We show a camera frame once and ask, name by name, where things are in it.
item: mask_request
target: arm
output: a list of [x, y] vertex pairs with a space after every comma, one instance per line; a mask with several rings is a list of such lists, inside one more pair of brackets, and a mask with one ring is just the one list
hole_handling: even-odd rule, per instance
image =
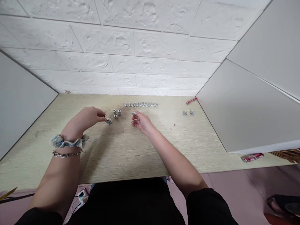
[[[85, 107], [74, 116], [62, 130], [65, 141], [74, 142], [83, 132], [100, 121], [106, 121], [105, 113], [95, 107]], [[64, 147], [59, 154], [79, 152], [79, 147]], [[37, 188], [28, 210], [37, 207], [41, 210], [58, 212], [66, 217], [79, 181], [80, 155], [67, 158], [52, 157], [51, 162]]]
[[132, 117], [132, 126], [149, 138], [185, 198], [193, 191], [208, 188], [195, 167], [154, 127], [149, 117], [139, 111], [136, 114]]

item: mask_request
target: hand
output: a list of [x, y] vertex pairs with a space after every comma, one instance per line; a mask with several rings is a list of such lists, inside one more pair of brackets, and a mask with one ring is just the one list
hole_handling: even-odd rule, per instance
[[88, 128], [94, 126], [98, 122], [107, 121], [104, 117], [105, 113], [95, 107], [84, 107], [77, 115], [75, 115], [62, 130], [62, 138], [65, 141], [75, 141], [83, 136]]
[[149, 136], [153, 131], [156, 130], [149, 117], [139, 111], [135, 111], [137, 115], [133, 115], [131, 118], [131, 126], [137, 127], [143, 134]]

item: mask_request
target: desk surface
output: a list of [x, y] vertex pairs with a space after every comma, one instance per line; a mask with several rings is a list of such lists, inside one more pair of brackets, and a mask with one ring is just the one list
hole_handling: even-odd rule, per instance
[[[227, 153], [198, 102], [186, 105], [189, 97], [112, 96], [59, 94], [15, 146], [0, 161], [0, 191], [37, 188], [51, 160], [49, 140], [84, 106], [95, 106], [113, 123], [98, 123], [81, 154], [80, 184], [166, 176], [168, 173], [145, 135], [132, 127], [131, 111], [149, 116], [155, 127], [195, 166], [200, 173], [290, 165], [266, 153], [244, 163], [239, 154]], [[129, 102], [156, 102], [158, 108], [125, 107]], [[122, 110], [118, 120], [112, 110]], [[183, 110], [195, 110], [184, 116]]]

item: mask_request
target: silver chain bracelet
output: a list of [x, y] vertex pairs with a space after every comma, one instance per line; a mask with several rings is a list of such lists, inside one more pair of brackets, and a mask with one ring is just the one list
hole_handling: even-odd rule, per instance
[[58, 154], [56, 152], [56, 149], [53, 150], [52, 154], [55, 156], [55, 157], [61, 157], [61, 158], [67, 158], [69, 156], [73, 156], [73, 155], [80, 155], [81, 153], [83, 152], [82, 148], [81, 148], [81, 151], [80, 152], [76, 152], [76, 153], [68, 153], [68, 154]]

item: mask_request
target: power strip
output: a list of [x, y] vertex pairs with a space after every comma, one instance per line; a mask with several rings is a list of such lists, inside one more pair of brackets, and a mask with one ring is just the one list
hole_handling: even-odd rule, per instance
[[88, 192], [87, 192], [86, 188], [82, 189], [81, 192], [79, 192], [77, 196], [78, 196], [77, 198], [78, 198], [78, 200], [80, 202], [80, 205], [77, 207], [77, 209], [79, 209], [88, 200]]

